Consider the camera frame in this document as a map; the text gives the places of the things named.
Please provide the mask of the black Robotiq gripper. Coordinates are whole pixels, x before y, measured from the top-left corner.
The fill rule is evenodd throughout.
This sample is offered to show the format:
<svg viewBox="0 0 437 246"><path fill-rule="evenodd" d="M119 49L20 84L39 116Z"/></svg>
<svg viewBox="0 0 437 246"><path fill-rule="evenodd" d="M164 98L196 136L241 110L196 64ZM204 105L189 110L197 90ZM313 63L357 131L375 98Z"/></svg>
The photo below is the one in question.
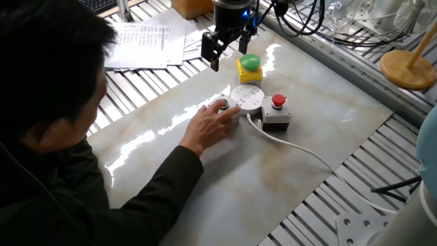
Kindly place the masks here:
<svg viewBox="0 0 437 246"><path fill-rule="evenodd" d="M250 19L251 0L213 0L214 32L205 32L201 39L201 56L210 63L213 71L219 71L219 59L227 48L225 31L229 29L243 28ZM247 47L251 38L257 34L257 27L246 25L240 31L239 51L247 53Z"/></svg>

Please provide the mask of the person's bare hand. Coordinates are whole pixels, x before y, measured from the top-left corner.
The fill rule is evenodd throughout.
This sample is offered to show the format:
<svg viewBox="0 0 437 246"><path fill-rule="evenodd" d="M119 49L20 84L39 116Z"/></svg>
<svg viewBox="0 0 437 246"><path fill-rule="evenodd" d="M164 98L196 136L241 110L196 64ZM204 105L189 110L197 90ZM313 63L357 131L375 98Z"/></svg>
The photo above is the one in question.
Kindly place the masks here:
<svg viewBox="0 0 437 246"><path fill-rule="evenodd" d="M203 152L234 134L239 115L238 106L230 107L223 112L219 110L226 105L224 99L216 100L209 107L202 106L192 117L179 145L188 148L200 157Z"/></svg>

